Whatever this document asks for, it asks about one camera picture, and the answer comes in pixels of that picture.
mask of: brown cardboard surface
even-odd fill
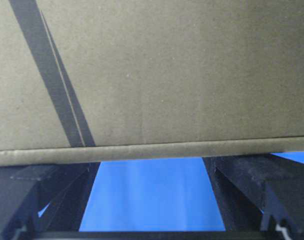
[[[31,2],[0,0],[0,164],[304,150],[304,0]]]

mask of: black diagonal stripe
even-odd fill
[[[49,39],[47,35],[46,27],[36,1],[9,1],[71,147],[83,147],[82,137],[86,146],[94,146],[94,139],[88,128],[87,121],[56,45],[53,39]]]
[[[46,27],[46,29],[47,29],[47,31],[49,33],[49,36],[50,36],[50,40],[52,42],[52,46],[53,46],[53,49],[54,49],[54,52],[55,52],[55,55],[56,55],[56,58],[57,58],[57,62],[59,64],[59,67],[61,69],[61,73],[63,75],[63,80],[65,81],[65,86],[66,86],[68,94],[70,96],[70,100],[71,100],[71,103],[72,103],[72,106],[73,106],[73,109],[74,109],[74,112],[75,112],[76,120],[78,122],[80,131],[82,133],[82,137],[83,137],[85,146],[87,146],[87,147],[94,147],[95,146],[95,142],[94,142],[92,133],[91,133],[89,127],[88,127],[87,121],[85,119],[84,112],[83,112],[83,110],[81,108],[81,105],[80,105],[80,103],[78,101],[78,98],[76,96],[76,93],[75,93],[75,90],[74,90],[73,85],[71,83],[71,80],[70,80],[70,78],[69,78],[69,76],[67,74],[67,71],[65,69],[65,66],[63,64],[61,55],[58,52],[58,49],[57,49],[56,44],[55,44],[55,41],[53,39],[53,36],[51,34],[51,31],[50,31],[50,29],[49,29],[49,27],[47,25],[47,22],[46,22],[46,19],[45,19],[44,16],[43,16],[43,19],[44,19],[44,22],[45,22],[45,27]]]

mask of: corrugated cardboard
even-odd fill
[[[304,151],[304,0],[0,0],[0,165]]]

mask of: blue background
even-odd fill
[[[304,163],[304,152],[280,153]],[[224,231],[202,158],[101,163],[81,231]]]

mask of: blue surface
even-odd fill
[[[277,155],[304,163],[304,152]],[[101,163],[81,231],[223,231],[200,157]]]

